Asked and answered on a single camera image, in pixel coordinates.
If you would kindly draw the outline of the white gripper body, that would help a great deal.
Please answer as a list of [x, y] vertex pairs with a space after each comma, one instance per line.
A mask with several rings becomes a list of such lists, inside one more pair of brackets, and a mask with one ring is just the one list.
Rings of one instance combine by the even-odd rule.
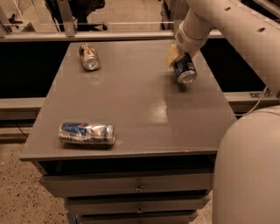
[[175, 38], [178, 49], [183, 53], [193, 53], [199, 50], [206, 42], [209, 35], [209, 27], [202, 25], [191, 28], [186, 22], [182, 22], [176, 31]]

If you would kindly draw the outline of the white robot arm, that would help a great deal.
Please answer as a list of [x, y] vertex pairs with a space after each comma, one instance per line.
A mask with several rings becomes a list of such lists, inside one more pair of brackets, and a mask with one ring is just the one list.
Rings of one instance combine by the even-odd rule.
[[[168, 64], [198, 51], [218, 29], [273, 95], [280, 93], [280, 27], [240, 0], [186, 0]], [[218, 149], [213, 175], [213, 224], [280, 224], [280, 108], [237, 120]]]

